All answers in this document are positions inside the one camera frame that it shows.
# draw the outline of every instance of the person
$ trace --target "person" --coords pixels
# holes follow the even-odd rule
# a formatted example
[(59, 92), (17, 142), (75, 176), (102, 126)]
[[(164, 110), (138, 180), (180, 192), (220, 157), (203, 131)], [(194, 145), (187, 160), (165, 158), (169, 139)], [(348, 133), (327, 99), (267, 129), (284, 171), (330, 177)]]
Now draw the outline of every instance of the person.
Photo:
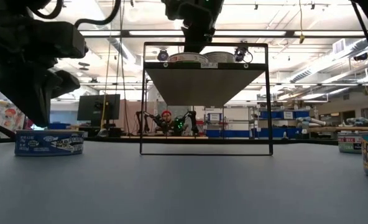
[(168, 131), (168, 130), (172, 130), (173, 127), (174, 127), (174, 122), (172, 120), (172, 112), (170, 112), (168, 110), (165, 110), (165, 111), (162, 112), (161, 117), (162, 117), (163, 121), (166, 122), (167, 129), (165, 129), (165, 128), (162, 129), (161, 127), (156, 127), (155, 131), (165, 132), (165, 131)]

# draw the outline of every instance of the table surface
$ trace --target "table surface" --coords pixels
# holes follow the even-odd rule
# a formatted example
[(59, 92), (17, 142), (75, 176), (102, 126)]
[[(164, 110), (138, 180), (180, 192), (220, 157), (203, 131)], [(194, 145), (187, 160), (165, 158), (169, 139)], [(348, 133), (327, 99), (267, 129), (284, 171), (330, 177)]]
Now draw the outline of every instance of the table surface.
[(276, 145), (273, 157), (140, 156), (138, 144), (106, 142), (65, 157), (13, 148), (0, 143), (0, 223), (368, 223), (362, 157), (337, 146)]

